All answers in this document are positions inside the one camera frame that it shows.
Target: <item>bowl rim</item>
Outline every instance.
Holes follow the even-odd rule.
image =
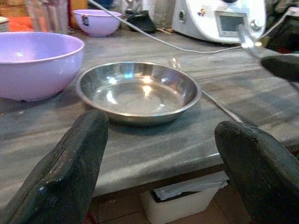
[[[104,12],[104,10],[100,10],[100,9],[76,9],[73,11],[74,14],[77,15],[88,15],[88,16],[95,16],[95,17],[112,17],[112,15],[90,15],[88,14],[88,12],[90,11],[100,11],[100,12]],[[109,11],[111,13],[113,13],[115,16],[121,16],[122,14],[119,12],[115,12],[115,11]]]
[[[27,34],[27,33],[37,34],[37,35],[41,35],[41,34],[43,34],[43,35],[56,35],[56,36],[62,36],[63,35],[63,36],[67,36],[68,38],[71,38],[73,40],[78,41],[82,46],[80,48],[78,48],[77,50],[71,51],[71,52],[69,52],[67,54],[55,56],[55,57],[47,57],[47,58],[42,58],[42,59],[37,59],[37,60],[26,60],[26,61],[22,61],[22,62],[18,62],[18,61],[2,62],[2,61],[0,61],[0,65],[1,64],[25,64],[25,63],[36,63],[36,62],[45,62],[45,61],[57,60],[57,59],[60,59],[60,58],[66,57],[66,56],[74,55],[74,54],[80,52],[84,48],[84,46],[85,46],[85,43],[82,40],[80,40],[79,38],[71,36],[71,35],[66,35],[66,34],[57,34],[57,33],[49,33],[49,32],[31,32],[31,31],[28,31],[28,32],[2,32],[2,33],[0,33],[0,36],[1,35]]]
[[[115,112],[115,111],[112,111],[112,110],[109,110],[109,109],[105,109],[101,106],[99,106],[98,104],[95,104],[92,100],[90,100],[81,90],[80,88],[80,84],[81,84],[81,80],[82,78],[85,76],[85,74],[87,74],[88,72],[90,72],[91,70],[93,69],[96,69],[96,68],[99,68],[99,67],[103,67],[103,66],[108,66],[108,65],[113,65],[113,64],[119,64],[119,63],[144,63],[144,64],[151,64],[151,65],[157,65],[157,66],[161,66],[161,67],[164,67],[164,68],[168,68],[168,69],[172,69],[172,70],[175,70],[179,73],[181,73],[183,76],[186,76],[187,78],[189,78],[195,85],[196,87],[196,95],[195,97],[193,98],[193,100],[178,108],[178,109],[174,109],[174,110],[169,110],[167,112],[163,112],[163,113],[153,113],[151,115],[143,115],[143,114],[132,114],[132,113],[124,113],[124,112]],[[88,105],[94,107],[94,108],[97,108],[97,109],[100,109],[100,110],[103,110],[104,112],[107,112],[107,113],[110,113],[110,114],[114,114],[114,115],[119,115],[119,116],[124,116],[124,117],[138,117],[138,118],[151,118],[151,117],[161,117],[161,116],[167,116],[167,115],[173,115],[173,114],[177,114],[177,113],[180,113],[180,112],[184,112],[186,110],[188,110],[190,107],[194,106],[201,98],[202,96],[202,88],[200,87],[200,85],[189,75],[187,75],[186,73],[178,70],[178,69],[175,69],[173,67],[170,67],[170,66],[166,66],[166,65],[162,65],[162,64],[157,64],[157,63],[151,63],[151,62],[137,62],[137,61],[123,61],[123,62],[112,62],[112,63],[106,63],[106,64],[101,64],[101,65],[96,65],[96,66],[93,66],[85,71],[83,71],[77,78],[77,81],[76,81],[76,92],[77,94],[79,95],[79,97],[85,102],[87,103]]]

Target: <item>appliance display screen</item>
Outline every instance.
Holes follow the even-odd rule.
[[[239,16],[220,15],[220,23],[223,31],[238,32],[238,25],[244,23],[244,18]]]

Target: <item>white kitchen appliance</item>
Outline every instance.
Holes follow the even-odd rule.
[[[197,39],[238,43],[239,24],[258,39],[266,27],[264,0],[176,0],[172,28]]]

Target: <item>floor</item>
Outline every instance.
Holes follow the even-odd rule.
[[[150,224],[139,195],[131,195],[102,204],[92,203],[90,211],[101,224]],[[240,195],[230,184],[220,189],[208,208],[170,224],[247,224],[250,217]]]

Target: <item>spoon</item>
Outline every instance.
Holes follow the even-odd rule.
[[[299,82],[299,57],[295,54],[264,56],[262,43],[254,39],[242,24],[238,28],[242,48],[253,58],[258,59],[266,70],[274,76],[289,81],[291,86],[299,92],[299,87],[292,83]]]

